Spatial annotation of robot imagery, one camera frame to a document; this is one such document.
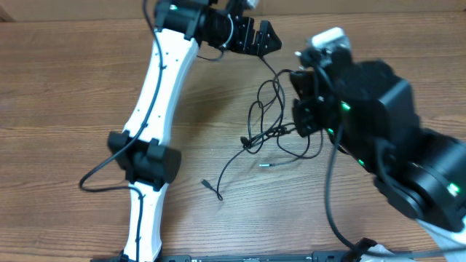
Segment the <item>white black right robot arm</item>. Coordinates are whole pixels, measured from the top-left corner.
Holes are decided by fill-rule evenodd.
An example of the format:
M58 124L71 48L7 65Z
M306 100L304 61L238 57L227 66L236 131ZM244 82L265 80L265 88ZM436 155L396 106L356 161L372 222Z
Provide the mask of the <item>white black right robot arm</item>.
M424 226L438 249L418 258L465 259L465 142L425 128L411 85L386 63L347 60L295 71L293 120L301 136L327 132L398 212Z

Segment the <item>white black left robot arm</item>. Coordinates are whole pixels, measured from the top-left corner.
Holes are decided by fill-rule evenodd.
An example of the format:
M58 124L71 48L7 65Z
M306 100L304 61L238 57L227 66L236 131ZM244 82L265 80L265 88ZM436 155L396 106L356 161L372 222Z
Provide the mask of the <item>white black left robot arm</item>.
M263 57L281 48L270 22L244 16L257 1L231 0L225 9L212 1L159 1L149 27L151 58L141 93L121 132L108 147L125 172L131 197L127 243L118 261L157 261L162 252L162 210L168 186L181 166L181 152L170 147L175 108L200 45Z

